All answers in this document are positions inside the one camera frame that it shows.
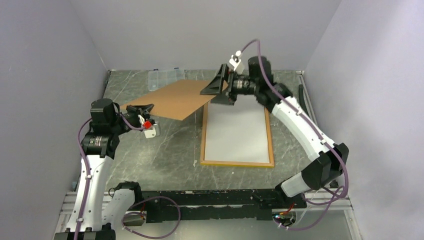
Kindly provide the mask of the brown backing board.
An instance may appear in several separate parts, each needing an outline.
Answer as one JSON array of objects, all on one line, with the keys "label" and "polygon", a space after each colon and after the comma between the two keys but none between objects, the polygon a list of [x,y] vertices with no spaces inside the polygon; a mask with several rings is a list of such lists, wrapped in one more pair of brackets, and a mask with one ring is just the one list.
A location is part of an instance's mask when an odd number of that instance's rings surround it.
[{"label": "brown backing board", "polygon": [[200,94],[208,84],[207,80],[181,79],[124,103],[120,107],[125,109],[128,105],[153,104],[151,115],[182,121],[215,97],[215,95]]}]

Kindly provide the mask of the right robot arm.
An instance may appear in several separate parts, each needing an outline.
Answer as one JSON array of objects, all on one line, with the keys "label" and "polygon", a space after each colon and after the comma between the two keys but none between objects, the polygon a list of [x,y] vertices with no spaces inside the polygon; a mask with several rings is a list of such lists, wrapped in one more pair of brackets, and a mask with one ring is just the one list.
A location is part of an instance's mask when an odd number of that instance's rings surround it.
[{"label": "right robot arm", "polygon": [[275,202],[282,208],[293,203],[295,196],[319,190],[337,177],[346,175],[349,149],[335,143],[306,114],[293,93],[283,83],[276,83],[271,63],[265,56],[248,59],[248,74],[243,74],[241,59],[233,56],[220,66],[213,80],[200,95],[212,96],[213,104],[233,106],[239,95],[255,100],[280,120],[294,135],[311,161],[300,173],[276,186]]}]

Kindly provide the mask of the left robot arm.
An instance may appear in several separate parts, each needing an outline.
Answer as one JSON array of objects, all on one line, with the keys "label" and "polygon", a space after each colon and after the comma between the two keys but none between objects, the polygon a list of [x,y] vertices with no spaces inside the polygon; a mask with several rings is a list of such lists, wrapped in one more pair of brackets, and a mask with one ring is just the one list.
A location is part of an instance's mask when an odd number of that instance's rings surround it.
[{"label": "left robot arm", "polygon": [[77,138],[81,172],[75,204],[65,230],[55,233],[55,240],[114,240],[126,211],[142,206],[141,187],[134,181],[119,183],[107,206],[103,202],[119,136],[131,130],[155,129],[153,107],[152,103],[127,105],[122,113],[120,106],[109,98],[91,103],[91,118],[86,121],[89,130],[83,138]]}]

